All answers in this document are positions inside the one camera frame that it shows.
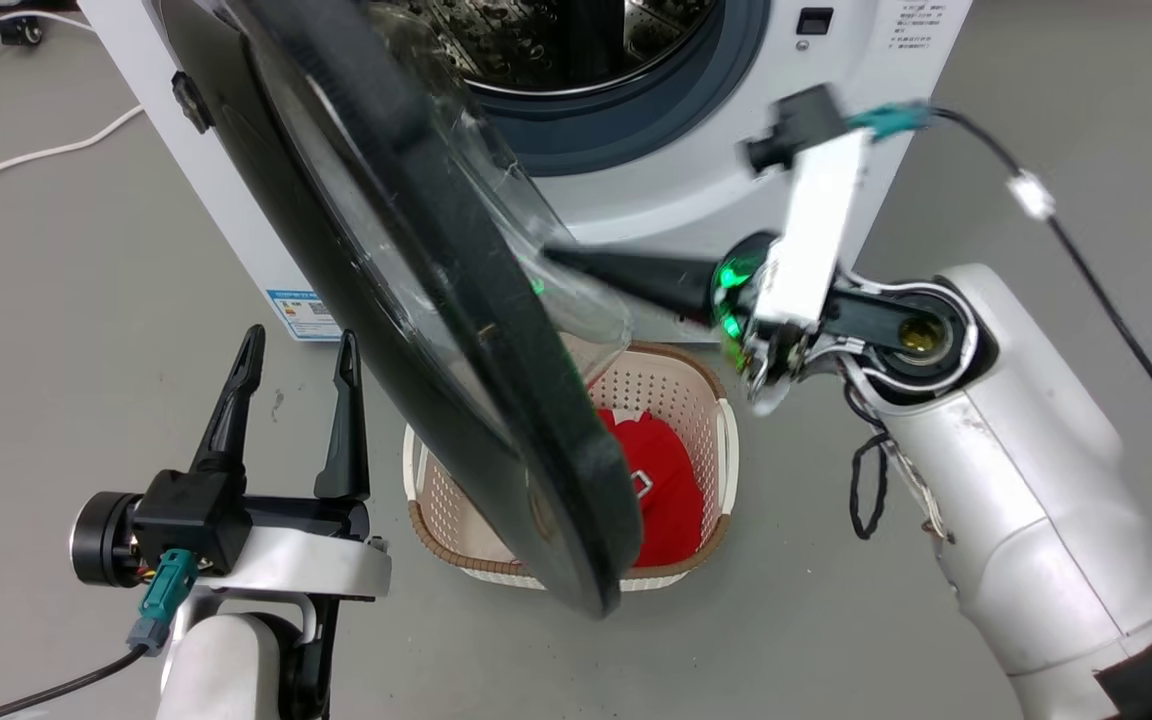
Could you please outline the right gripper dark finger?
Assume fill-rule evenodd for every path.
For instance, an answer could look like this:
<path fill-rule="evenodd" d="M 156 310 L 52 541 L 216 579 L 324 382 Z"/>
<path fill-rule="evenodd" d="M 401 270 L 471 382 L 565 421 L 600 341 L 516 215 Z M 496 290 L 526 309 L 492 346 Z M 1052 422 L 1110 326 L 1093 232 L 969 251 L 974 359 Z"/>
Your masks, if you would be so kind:
<path fill-rule="evenodd" d="M 577 245 L 547 245 L 541 255 L 667 313 L 713 318 L 717 262 Z"/>

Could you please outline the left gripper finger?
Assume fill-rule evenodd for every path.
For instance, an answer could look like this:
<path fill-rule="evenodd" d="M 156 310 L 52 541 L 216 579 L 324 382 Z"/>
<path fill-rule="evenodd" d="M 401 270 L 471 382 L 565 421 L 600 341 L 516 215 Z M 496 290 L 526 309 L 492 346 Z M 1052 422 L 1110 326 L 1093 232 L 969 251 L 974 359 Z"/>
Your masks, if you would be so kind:
<path fill-rule="evenodd" d="M 335 406 L 324 468 L 314 479 L 314 497 L 362 503 L 370 497 L 364 382 L 355 332 L 340 338 L 334 376 Z"/>
<path fill-rule="evenodd" d="M 238 344 L 236 361 L 225 379 L 204 435 L 189 465 L 191 473 L 244 471 L 244 444 L 251 397 L 262 382 L 266 331 L 253 324 Z"/>

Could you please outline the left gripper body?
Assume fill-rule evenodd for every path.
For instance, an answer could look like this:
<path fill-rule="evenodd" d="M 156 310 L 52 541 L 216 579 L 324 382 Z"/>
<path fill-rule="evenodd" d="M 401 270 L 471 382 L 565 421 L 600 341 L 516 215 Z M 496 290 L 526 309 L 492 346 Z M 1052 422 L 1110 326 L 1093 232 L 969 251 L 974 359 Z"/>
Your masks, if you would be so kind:
<path fill-rule="evenodd" d="M 364 503 L 321 498 L 243 497 L 238 506 L 206 520 L 185 511 L 175 518 L 147 509 L 145 497 L 100 492 L 82 507 L 70 532 L 70 562 L 88 585 L 132 588 L 156 570 L 170 550 L 184 550 L 200 577 L 236 569 L 257 529 L 302 530 L 311 536 L 362 541 L 369 537 Z"/>

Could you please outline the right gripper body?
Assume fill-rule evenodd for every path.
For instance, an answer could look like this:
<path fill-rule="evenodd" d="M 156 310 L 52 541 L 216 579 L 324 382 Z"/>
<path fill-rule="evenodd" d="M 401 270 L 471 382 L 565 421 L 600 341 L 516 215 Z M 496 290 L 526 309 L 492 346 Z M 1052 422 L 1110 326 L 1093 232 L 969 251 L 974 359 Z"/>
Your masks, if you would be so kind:
<path fill-rule="evenodd" d="M 805 377 L 820 333 L 820 252 L 804 240 L 751 234 L 719 262 L 710 296 L 751 410 L 773 414 Z"/>

